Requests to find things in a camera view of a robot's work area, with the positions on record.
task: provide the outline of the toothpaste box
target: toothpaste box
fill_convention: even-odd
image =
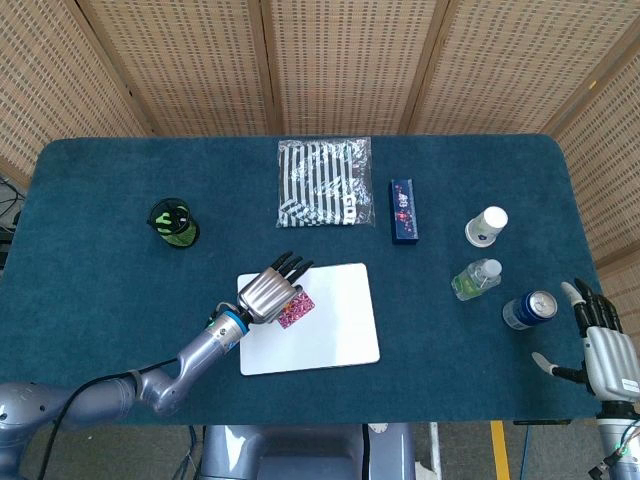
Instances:
[[[408,179],[391,180],[391,234],[393,243],[418,241],[418,223],[413,199],[413,182]]]

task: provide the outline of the yellow floor marking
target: yellow floor marking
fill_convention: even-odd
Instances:
[[[500,420],[491,421],[491,441],[493,443],[493,458],[496,462],[496,477],[498,480],[509,480],[507,446],[504,443],[504,427]]]

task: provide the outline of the blue can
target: blue can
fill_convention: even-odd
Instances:
[[[524,330],[548,322],[558,312],[558,302],[549,292],[538,290],[507,303],[502,319],[514,330]]]

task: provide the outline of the pink card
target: pink card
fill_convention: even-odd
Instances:
[[[278,322],[280,322],[282,328],[288,328],[309,313],[313,307],[315,307],[313,300],[306,292],[302,292],[284,307]]]

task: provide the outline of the bottle cap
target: bottle cap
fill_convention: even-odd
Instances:
[[[482,273],[486,277],[497,277],[502,272],[502,265],[497,260],[487,260],[482,264]]]

